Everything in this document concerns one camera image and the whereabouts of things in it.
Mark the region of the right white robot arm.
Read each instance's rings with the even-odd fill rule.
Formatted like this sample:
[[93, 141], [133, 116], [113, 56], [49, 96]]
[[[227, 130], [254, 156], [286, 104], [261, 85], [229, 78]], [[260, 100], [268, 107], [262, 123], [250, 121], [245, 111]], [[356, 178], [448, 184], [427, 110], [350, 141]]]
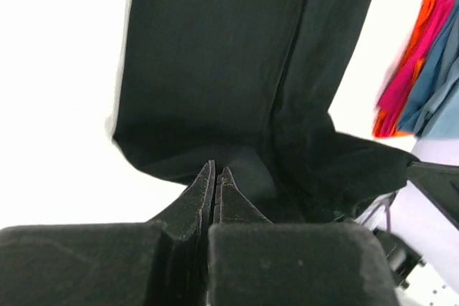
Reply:
[[401, 305], [457, 305], [458, 141], [421, 140], [412, 152], [425, 164], [357, 221], [386, 250]]

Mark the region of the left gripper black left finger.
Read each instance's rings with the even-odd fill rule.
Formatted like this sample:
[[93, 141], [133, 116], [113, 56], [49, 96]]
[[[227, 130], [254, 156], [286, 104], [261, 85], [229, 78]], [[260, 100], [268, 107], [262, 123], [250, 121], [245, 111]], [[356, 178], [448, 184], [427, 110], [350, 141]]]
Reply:
[[1, 231], [3, 305], [203, 305], [216, 182], [194, 182], [143, 223], [15, 226]]

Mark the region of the black floral t shirt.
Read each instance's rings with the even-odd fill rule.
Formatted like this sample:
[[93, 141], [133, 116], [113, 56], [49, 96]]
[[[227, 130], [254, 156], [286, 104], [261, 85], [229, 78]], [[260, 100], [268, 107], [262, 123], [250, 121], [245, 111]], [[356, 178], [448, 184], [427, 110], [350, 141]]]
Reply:
[[370, 2], [132, 0], [114, 141], [170, 182], [229, 168], [275, 223], [359, 215], [415, 160], [328, 113]]

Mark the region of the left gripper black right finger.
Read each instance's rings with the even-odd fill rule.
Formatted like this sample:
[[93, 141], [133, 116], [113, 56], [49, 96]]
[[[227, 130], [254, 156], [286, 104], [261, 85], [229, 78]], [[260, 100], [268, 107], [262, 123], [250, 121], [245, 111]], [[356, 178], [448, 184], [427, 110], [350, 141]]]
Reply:
[[396, 305], [377, 238], [350, 223], [272, 224], [224, 169], [209, 228], [213, 305]]

